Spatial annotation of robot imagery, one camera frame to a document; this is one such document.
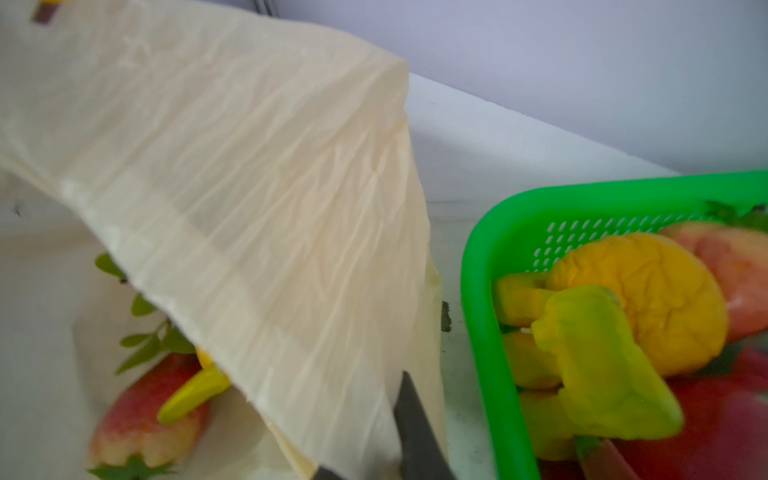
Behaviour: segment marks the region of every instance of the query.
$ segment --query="white countertop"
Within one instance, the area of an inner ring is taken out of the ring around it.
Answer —
[[[418,75],[406,110],[453,320],[442,334],[449,462],[458,478],[495,478],[459,289],[472,228],[498,202],[532,188],[675,173]]]

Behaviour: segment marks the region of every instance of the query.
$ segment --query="red cashew apple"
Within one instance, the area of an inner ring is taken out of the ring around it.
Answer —
[[[727,342],[768,328],[768,233],[704,222],[660,233],[699,257],[717,279],[728,304]]]
[[[172,473],[205,430],[203,404],[170,425],[157,412],[187,380],[200,371],[195,355],[171,353],[128,387],[101,420],[91,438],[88,470],[103,480],[145,480]]]
[[[536,460],[541,480],[585,480],[577,462]]]
[[[585,480],[640,480],[610,439],[576,437],[575,443]]]
[[[686,419],[679,435],[652,441],[614,440],[642,480],[768,478],[765,355],[746,348],[732,373],[672,379],[670,388]]]

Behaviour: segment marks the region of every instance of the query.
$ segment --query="plastic bag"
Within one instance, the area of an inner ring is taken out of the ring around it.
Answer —
[[[444,438],[405,62],[196,2],[34,7],[0,5],[0,164],[84,221],[304,476],[394,471],[405,368]]]

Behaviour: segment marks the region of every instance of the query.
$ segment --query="yellow fruit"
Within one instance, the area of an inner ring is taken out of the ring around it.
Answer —
[[[506,333],[502,336],[502,343],[516,385],[542,390],[553,389],[562,383],[558,359],[539,349],[531,333]]]
[[[204,369],[214,364],[214,360],[205,351],[197,347],[194,347],[194,351],[197,352],[197,361],[200,362],[200,366]]]
[[[520,410],[536,458],[550,462],[575,460],[575,425],[553,392],[520,392]]]
[[[550,290],[602,285],[617,295],[635,342],[662,376],[693,372],[720,354],[728,314],[707,267],[660,235],[606,237],[568,253]]]
[[[551,292],[544,290],[546,273],[511,273],[493,283],[498,321],[510,326],[531,325],[543,313]]]

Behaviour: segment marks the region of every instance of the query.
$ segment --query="green basket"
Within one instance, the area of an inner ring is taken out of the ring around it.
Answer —
[[[501,480],[540,477],[502,347],[492,281],[549,270],[567,252],[607,235],[703,219],[705,200],[740,210],[764,203],[768,170],[539,188],[509,197],[477,224],[462,261],[462,305]]]

